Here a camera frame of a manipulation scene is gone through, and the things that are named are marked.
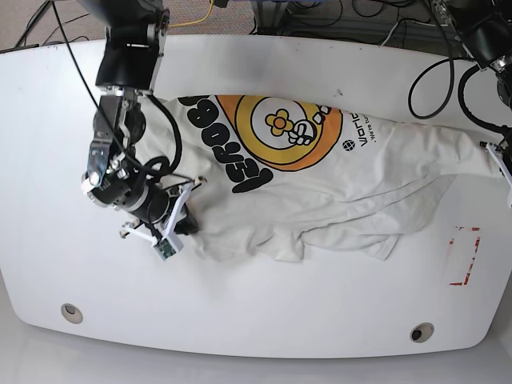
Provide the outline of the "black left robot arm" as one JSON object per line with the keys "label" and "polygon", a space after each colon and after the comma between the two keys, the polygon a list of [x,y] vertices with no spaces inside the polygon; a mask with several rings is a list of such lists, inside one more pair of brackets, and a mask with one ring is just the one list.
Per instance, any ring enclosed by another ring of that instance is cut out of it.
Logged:
{"label": "black left robot arm", "polygon": [[500,100],[511,107],[511,2],[434,1],[433,6],[442,20],[453,28],[475,63],[458,84],[458,102],[462,112],[477,126],[502,136],[498,151],[505,165],[511,167],[511,128],[477,118],[465,101],[469,79],[480,70],[491,70],[497,79]]}

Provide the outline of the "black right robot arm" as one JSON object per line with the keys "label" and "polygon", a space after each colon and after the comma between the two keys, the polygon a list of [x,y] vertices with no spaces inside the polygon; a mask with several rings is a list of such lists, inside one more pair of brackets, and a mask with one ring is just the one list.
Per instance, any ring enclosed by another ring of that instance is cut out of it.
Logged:
{"label": "black right robot arm", "polygon": [[[106,27],[106,45],[95,85],[102,91],[94,115],[82,188],[100,206],[113,206],[158,232],[178,206],[179,188],[160,181],[174,174],[182,141],[174,118],[153,95],[170,22],[160,1],[83,1]],[[147,97],[169,121],[176,139],[174,158],[141,163],[136,144],[146,132],[141,98]]]}

